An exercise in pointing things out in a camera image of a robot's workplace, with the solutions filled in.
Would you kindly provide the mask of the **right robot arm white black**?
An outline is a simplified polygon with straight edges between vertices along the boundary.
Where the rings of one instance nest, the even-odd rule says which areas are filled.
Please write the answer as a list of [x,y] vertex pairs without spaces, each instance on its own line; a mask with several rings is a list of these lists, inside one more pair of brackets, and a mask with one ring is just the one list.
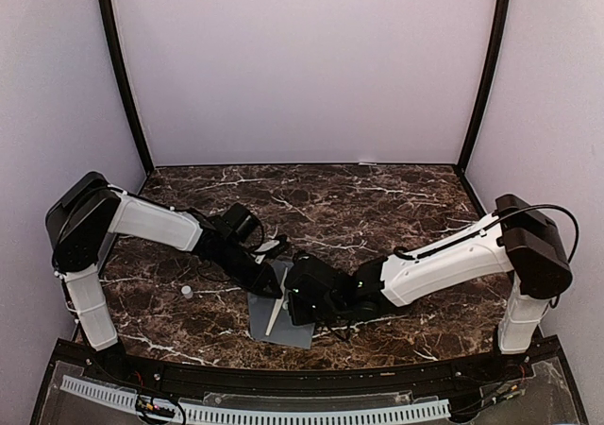
[[512,292],[495,331],[496,349],[481,362],[488,380],[504,380],[547,308],[571,286],[576,251],[565,248],[558,225],[546,215],[554,205],[530,205],[516,195],[502,195],[495,205],[453,235],[415,250],[397,246],[352,274],[296,253],[285,278],[293,325],[369,321],[457,284],[510,273]]

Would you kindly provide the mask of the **beige letter sheet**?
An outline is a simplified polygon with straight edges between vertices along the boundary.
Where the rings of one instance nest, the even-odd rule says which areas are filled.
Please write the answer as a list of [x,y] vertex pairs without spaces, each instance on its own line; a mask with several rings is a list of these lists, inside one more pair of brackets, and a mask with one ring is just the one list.
[[269,320],[268,320],[268,323],[267,323],[267,326],[265,329],[265,333],[264,333],[265,336],[269,336],[271,334],[272,329],[275,326],[275,323],[277,321],[279,312],[282,309],[282,305],[285,300],[285,281],[287,279],[288,271],[289,271],[288,267],[286,267],[283,271],[283,276],[282,276],[282,279],[280,282],[280,289],[281,289],[282,296],[281,296],[281,298],[278,298],[275,300],[273,310],[271,312],[271,315],[269,317]]

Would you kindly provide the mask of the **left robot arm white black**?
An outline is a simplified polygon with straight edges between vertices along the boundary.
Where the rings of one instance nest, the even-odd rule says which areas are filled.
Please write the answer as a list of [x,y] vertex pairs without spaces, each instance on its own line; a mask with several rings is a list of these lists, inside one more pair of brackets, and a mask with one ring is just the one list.
[[44,227],[51,247],[51,266],[62,284],[70,313],[84,340],[99,351],[95,365],[113,383],[133,375],[132,361],[117,348],[121,341],[102,285],[113,248],[139,248],[145,257],[180,253],[196,264],[220,269],[226,280],[261,298],[282,298],[271,261],[286,248],[279,235],[267,240],[260,220],[240,203],[205,214],[132,194],[91,171],[46,212]]

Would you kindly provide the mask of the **white glue stick cap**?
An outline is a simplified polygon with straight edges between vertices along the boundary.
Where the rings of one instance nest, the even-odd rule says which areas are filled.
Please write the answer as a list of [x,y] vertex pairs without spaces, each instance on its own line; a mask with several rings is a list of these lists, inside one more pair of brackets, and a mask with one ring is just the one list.
[[193,289],[189,285],[184,285],[181,288],[181,294],[186,299],[191,299],[193,297]]

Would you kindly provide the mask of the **grey paper envelope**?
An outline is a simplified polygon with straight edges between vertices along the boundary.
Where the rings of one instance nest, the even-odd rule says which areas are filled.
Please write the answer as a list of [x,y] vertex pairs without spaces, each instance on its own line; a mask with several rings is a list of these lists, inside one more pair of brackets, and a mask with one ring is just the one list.
[[290,262],[274,261],[272,267],[282,291],[282,298],[266,298],[247,294],[249,333],[256,341],[298,349],[310,349],[315,325],[296,326],[289,314],[288,290],[285,279],[294,266]]

